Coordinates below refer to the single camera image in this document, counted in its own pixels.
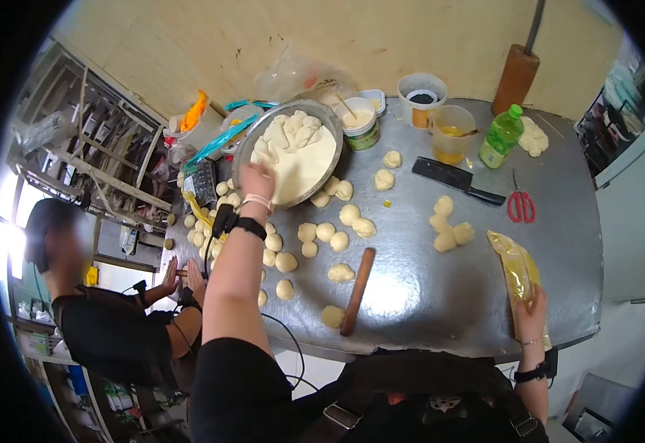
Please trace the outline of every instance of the wooden wall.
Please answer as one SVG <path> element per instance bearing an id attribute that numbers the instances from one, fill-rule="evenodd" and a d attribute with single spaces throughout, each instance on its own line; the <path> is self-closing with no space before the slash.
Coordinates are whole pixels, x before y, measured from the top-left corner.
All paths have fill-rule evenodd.
<path id="1" fill-rule="evenodd" d="M 81 0 L 55 29 L 68 49 L 164 117 L 203 89 L 221 105 L 260 98 L 252 80 L 285 44 L 340 66 L 360 89 L 396 93 L 428 72 L 449 94 L 492 100 L 513 43 L 524 44 L 536 0 Z M 526 103 L 583 114 L 622 39 L 581 0 L 549 0 Z"/>

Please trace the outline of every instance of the person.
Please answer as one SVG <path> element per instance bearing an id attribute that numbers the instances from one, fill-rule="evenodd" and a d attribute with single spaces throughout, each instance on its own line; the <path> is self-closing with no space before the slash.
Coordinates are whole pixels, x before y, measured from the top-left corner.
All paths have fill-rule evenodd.
<path id="1" fill-rule="evenodd" d="M 202 299 L 194 296 L 196 302 L 177 315 L 145 315 L 144 309 L 177 288 L 176 258 L 162 284 L 137 296 L 82 285 L 93 254 L 92 233 L 82 209 L 59 199 L 38 201 L 25 227 L 25 259 L 44 275 L 72 359 L 116 383 L 189 392 Z"/>
<path id="2" fill-rule="evenodd" d="M 263 226 L 274 174 L 258 164 L 239 174 L 247 195 L 239 217 Z M 193 441 L 548 441 L 546 377 L 530 376 L 513 390 L 493 359 L 378 351 L 346 365 L 317 393 L 292 401 L 293 386 L 274 359 L 257 306 L 263 252 L 259 236 L 234 228 L 206 287 L 190 411 Z M 196 264 L 190 266 L 196 274 Z M 539 286 L 536 292 L 530 309 L 519 311 L 522 374 L 537 371 L 544 359 L 547 302 Z"/>

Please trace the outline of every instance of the red scissors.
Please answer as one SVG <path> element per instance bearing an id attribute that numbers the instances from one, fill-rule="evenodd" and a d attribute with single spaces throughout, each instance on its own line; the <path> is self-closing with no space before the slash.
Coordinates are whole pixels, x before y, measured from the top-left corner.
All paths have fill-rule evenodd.
<path id="1" fill-rule="evenodd" d="M 534 209 L 534 202 L 528 193 L 522 192 L 519 185 L 517 185 L 517 177 L 514 175 L 514 168 L 512 169 L 512 180 L 514 181 L 515 192 L 512 192 L 510 200 L 507 203 L 507 214 L 513 222 L 531 223 L 537 215 Z M 531 217 L 527 214 L 527 208 L 531 208 Z"/>

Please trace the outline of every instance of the stainless steel table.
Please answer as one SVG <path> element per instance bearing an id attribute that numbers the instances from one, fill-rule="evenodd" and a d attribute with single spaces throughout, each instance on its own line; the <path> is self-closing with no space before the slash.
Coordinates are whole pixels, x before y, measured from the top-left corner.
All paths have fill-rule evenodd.
<path id="1" fill-rule="evenodd" d="M 490 104 L 468 99 L 451 99 L 468 109 L 478 128 L 485 130 L 493 119 Z M 602 290 L 602 241 L 593 183 L 572 122 L 558 116 L 525 111 L 549 138 L 549 148 L 539 158 L 531 158 L 516 147 L 499 169 L 489 169 L 477 151 L 478 136 L 468 158 L 459 165 L 474 174 L 473 186 L 509 197 L 514 190 L 512 168 L 522 190 L 534 201 L 537 217 L 533 223 L 513 223 L 507 203 L 488 206 L 443 184 L 411 172 L 417 156 L 432 157 L 431 136 L 427 131 L 400 121 L 398 99 L 387 99 L 387 111 L 380 118 L 380 141 L 370 150 L 345 149 L 335 175 L 354 186 L 349 203 L 356 204 L 362 216 L 371 219 L 377 235 L 358 237 L 351 227 L 339 221 L 339 209 L 347 203 L 335 197 L 325 208 L 310 202 L 274 213 L 269 219 L 283 237 L 283 251 L 293 253 L 299 268 L 281 274 L 265 267 L 262 288 L 269 296 L 262 312 L 283 321 L 300 342 L 303 351 L 318 357 L 349 360 L 351 354 L 368 354 L 377 347 L 390 350 L 420 348 L 447 350 L 467 357 L 502 357 L 520 352 L 512 337 L 512 321 L 500 257 L 485 236 L 487 229 L 509 235 L 530 252 L 541 271 L 541 281 L 549 296 L 548 330 L 554 345 L 561 346 L 589 337 L 599 330 Z M 373 175 L 384 165 L 381 158 L 397 150 L 403 164 L 392 172 L 396 184 L 377 191 Z M 448 195 L 454 202 L 451 225 L 469 222 L 475 240 L 445 254 L 433 249 L 435 232 L 428 224 L 436 200 Z M 391 201 L 391 207 L 383 205 Z M 318 255 L 312 259 L 300 253 L 298 225 L 303 222 L 331 222 L 349 234 L 347 251 L 338 254 L 329 244 L 316 240 Z M 181 260 L 199 256 L 184 238 L 187 229 L 179 220 L 168 229 L 176 239 Z M 327 270 L 336 262 L 359 266 L 365 247 L 376 249 L 376 259 L 351 337 L 339 335 L 320 322 L 326 305 L 345 308 L 353 281 L 335 284 Z M 167 263 L 170 253 L 163 254 Z M 296 290 L 291 301 L 276 297 L 276 284 L 289 279 Z M 286 331 L 265 319 L 275 346 L 294 350 Z"/>

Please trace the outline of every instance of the green bottle cap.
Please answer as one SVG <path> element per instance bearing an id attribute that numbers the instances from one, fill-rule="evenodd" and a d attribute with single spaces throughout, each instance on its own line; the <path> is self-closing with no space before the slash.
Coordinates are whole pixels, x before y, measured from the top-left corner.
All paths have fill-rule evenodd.
<path id="1" fill-rule="evenodd" d="M 513 119 L 518 119 L 522 116 L 522 106 L 520 105 L 511 105 L 510 106 L 510 117 Z"/>

